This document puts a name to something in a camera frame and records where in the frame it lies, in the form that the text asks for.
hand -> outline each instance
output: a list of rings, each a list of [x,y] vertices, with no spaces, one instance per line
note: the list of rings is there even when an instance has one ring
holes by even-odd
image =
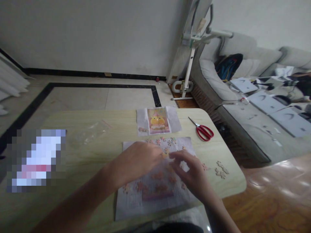
[[[176,174],[202,203],[209,204],[217,198],[198,158],[184,150],[170,153],[169,157],[174,159],[174,162],[171,162],[170,165]],[[181,161],[187,163],[190,168],[188,172],[185,172],[179,166]]]
[[[162,149],[155,144],[135,142],[111,161],[109,166],[115,182],[121,187],[146,175],[162,158]]]

scissors handle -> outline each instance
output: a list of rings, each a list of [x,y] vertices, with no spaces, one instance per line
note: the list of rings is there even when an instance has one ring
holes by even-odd
[[[212,137],[214,137],[214,132],[211,131],[210,128],[204,126],[204,125],[200,125],[199,127],[197,127],[197,133],[198,136],[203,140],[203,141],[209,141]]]

red scissors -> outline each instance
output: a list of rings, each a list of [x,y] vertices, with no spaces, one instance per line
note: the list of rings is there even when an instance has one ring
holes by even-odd
[[[197,126],[197,133],[198,136],[203,140],[203,141],[209,141],[212,137],[214,137],[214,132],[211,131],[210,128],[204,126],[204,125],[199,125],[195,123],[193,120],[191,120],[196,126]]]

gray sofa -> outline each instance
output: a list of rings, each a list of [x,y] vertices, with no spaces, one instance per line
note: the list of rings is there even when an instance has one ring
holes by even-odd
[[[311,53],[290,47],[282,47],[280,51],[259,48],[253,38],[236,33],[232,39],[225,41],[221,50],[220,44],[220,39],[214,39],[197,49],[190,74],[195,84],[191,93],[215,124],[230,129],[224,140],[236,160],[246,167],[259,167],[311,152],[311,136],[294,138],[252,104],[243,105],[239,101],[240,95],[220,80],[213,64],[218,55],[242,53],[246,61],[236,74],[256,79],[271,76],[275,67],[286,65],[295,65],[295,72],[305,72],[311,69]],[[277,88],[274,92],[284,94],[288,90]]]

white wall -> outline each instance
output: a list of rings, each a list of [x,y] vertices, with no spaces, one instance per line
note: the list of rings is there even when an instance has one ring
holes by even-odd
[[[212,28],[254,37],[257,46],[311,51],[310,0],[214,0]]]
[[[187,3],[3,0],[0,47],[24,68],[166,76]]]

